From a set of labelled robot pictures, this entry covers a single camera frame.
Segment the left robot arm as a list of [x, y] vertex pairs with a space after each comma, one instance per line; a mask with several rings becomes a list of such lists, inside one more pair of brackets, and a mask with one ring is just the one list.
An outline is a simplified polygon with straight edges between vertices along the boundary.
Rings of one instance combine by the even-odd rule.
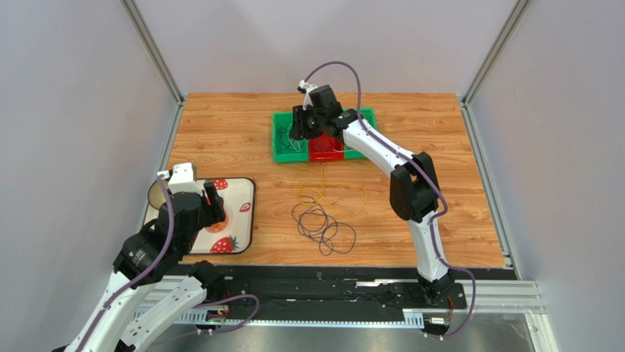
[[134, 314], [156, 285], [187, 255], [200, 230], [225, 221], [214, 183], [157, 184], [165, 202], [157, 218], [128, 238], [113, 263], [109, 282], [78, 336], [61, 351], [146, 351], [183, 313], [208, 298], [224, 298], [224, 273], [203, 260], [139, 318]]

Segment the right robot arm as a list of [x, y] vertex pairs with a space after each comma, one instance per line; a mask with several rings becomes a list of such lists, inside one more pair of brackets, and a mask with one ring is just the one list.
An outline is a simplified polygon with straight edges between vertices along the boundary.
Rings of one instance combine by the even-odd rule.
[[437, 212], [441, 191], [434, 163], [380, 134], [355, 109], [344, 109], [328, 85], [301, 81], [304, 101], [293, 107], [290, 137], [310, 140], [326, 134], [363, 154], [390, 179], [390, 206], [406, 221], [417, 253], [417, 292], [425, 304], [445, 301], [455, 279], [445, 259]]

